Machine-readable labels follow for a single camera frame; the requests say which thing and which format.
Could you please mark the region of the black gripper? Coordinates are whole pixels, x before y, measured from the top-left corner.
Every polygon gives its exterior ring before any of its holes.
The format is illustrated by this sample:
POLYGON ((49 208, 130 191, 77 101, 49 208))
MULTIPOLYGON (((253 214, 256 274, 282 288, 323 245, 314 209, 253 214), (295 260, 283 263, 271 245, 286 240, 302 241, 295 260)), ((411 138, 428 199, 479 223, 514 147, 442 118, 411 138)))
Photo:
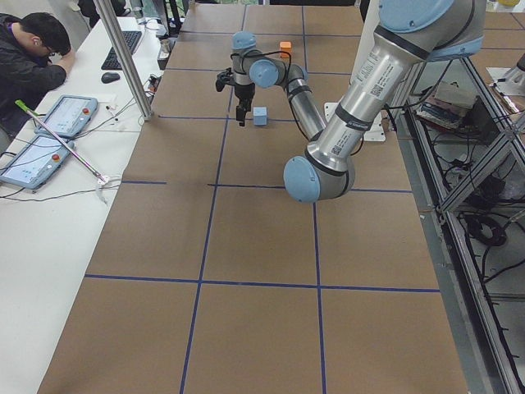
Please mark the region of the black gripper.
POLYGON ((245 126, 246 115, 251 112, 251 104, 255 95, 255 84, 236 84, 235 96, 239 100, 235 109, 235 119, 239 126, 245 126))

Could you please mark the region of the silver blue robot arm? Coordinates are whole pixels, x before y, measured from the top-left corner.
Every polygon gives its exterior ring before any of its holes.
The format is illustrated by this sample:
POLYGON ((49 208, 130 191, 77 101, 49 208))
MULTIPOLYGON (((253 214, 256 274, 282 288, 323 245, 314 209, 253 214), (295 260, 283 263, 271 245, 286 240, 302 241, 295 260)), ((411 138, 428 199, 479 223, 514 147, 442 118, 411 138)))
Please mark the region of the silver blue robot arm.
POLYGON ((483 1, 380 1, 374 45, 329 119, 318 110, 303 69, 262 53, 247 31, 233 35, 232 66, 217 75, 216 89, 233 87, 243 125, 256 87, 280 86, 308 140, 304 153, 285 165, 286 191, 303 203, 338 198, 354 184, 353 149, 408 70, 478 52, 485 13, 483 1))

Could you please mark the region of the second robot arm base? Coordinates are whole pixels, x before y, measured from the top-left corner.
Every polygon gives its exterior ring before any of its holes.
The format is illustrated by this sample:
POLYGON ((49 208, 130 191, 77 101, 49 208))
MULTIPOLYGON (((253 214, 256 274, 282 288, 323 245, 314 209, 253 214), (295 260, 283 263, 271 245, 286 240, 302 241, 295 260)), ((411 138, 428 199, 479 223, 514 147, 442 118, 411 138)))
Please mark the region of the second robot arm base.
POLYGON ((524 111, 524 55, 510 68, 487 67, 490 87, 512 114, 524 111))

